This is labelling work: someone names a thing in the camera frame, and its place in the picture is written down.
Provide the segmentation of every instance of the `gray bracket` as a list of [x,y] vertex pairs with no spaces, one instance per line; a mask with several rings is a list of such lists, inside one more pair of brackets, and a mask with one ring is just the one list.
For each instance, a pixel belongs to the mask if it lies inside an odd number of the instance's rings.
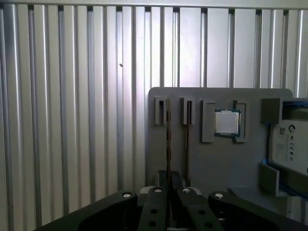
[[241,110],[241,135],[236,137],[234,140],[236,143],[243,143],[248,140],[248,127],[249,127],[249,103],[243,100],[233,100],[233,108]]
[[202,132],[201,142],[213,143],[214,142],[214,117],[215,117],[215,102],[214,101],[201,101],[202,111]]
[[261,100],[261,122],[279,124],[282,120],[283,100],[262,99]]
[[166,97],[155,97],[155,125],[167,124]]
[[271,166],[259,164],[259,186],[270,195],[277,196],[279,192],[279,171]]
[[193,97],[183,97],[183,125],[187,125],[187,104],[191,102],[191,124],[196,123],[196,102]]

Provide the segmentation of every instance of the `gray block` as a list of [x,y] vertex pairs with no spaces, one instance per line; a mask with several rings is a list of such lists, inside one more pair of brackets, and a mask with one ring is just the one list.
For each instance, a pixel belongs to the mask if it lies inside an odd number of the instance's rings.
[[259,186],[270,195],[276,196],[279,192],[279,171],[268,165],[260,163]]

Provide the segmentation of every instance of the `hole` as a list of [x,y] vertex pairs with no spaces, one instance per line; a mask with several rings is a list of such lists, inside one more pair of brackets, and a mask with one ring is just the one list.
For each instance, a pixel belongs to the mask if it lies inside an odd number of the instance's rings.
[[149,222],[149,226],[150,227],[155,227],[156,226],[156,222],[155,221],[150,221]]
[[211,222],[206,222],[206,223],[204,223],[204,225],[207,228],[212,228],[213,227],[213,224]]

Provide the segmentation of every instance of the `white box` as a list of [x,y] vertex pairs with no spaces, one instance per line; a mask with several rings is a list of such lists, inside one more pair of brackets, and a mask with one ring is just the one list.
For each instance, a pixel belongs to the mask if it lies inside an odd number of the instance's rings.
[[308,121],[282,120],[272,125],[269,163],[308,176]]

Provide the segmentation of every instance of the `printed logo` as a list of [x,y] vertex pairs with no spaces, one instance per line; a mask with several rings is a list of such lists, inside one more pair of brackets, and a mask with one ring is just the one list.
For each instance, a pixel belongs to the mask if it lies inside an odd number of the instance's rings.
[[293,124],[291,124],[289,126],[289,132],[294,133],[295,132],[295,126]]

